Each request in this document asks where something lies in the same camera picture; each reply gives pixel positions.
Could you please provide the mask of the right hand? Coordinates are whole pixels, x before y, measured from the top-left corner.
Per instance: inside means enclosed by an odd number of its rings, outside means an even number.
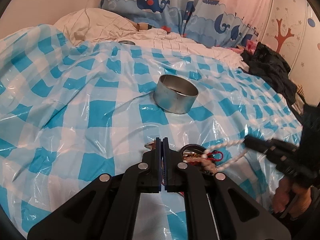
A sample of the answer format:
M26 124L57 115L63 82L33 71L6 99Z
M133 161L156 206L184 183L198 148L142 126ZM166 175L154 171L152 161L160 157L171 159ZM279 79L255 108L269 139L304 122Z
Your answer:
M311 204L311 188L306 189L292 182L289 178L283 177L279 181L279 186L272 199L272 209L274 213L284 212L290 202L291 192L298 198L289 210L289 214L293 218L297 218L308 209Z

